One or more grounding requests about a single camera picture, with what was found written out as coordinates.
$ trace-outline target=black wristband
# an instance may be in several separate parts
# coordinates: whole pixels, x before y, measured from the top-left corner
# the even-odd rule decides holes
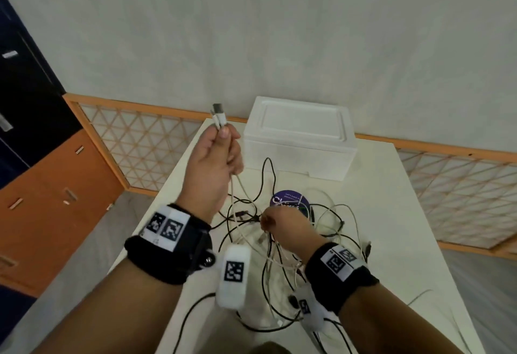
[[[191,273],[201,268],[200,258],[205,258],[206,251],[212,248],[210,225],[175,204],[168,207],[190,215],[183,230],[178,230],[180,235],[175,239],[177,241],[172,251],[156,245],[158,242],[143,238],[144,230],[151,229],[150,223],[142,229],[140,235],[128,238],[124,247],[128,252],[127,258],[145,273],[171,285],[182,285]]]
[[[336,315],[358,287],[379,282],[361,260],[334,242],[328,242],[314,252],[305,275],[318,302]]]

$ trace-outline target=hand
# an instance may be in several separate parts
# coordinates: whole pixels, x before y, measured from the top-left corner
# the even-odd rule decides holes
[[[233,125],[217,131],[211,125],[199,137],[192,150],[183,188],[176,204],[207,223],[223,207],[232,174],[242,172],[242,154]]]
[[[262,230],[273,234],[275,241],[297,255],[304,264],[327,242],[295,207],[268,207],[261,216],[260,225]]]

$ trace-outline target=styrofoam lid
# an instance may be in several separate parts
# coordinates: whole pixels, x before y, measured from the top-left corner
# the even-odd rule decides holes
[[[277,145],[347,152],[357,148],[344,106],[258,96],[244,129],[246,139]]]

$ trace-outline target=purple sticker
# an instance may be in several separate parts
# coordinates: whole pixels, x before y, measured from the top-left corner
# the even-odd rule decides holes
[[[273,195],[271,201],[269,202],[270,206],[282,205],[282,206],[291,206],[296,207],[300,212],[305,215],[305,217],[309,217],[309,201],[299,192],[296,191],[279,191]]]

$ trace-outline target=orange cabinet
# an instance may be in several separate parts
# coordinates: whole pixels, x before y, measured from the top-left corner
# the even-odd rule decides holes
[[[84,130],[0,190],[0,284],[39,296],[123,188]]]

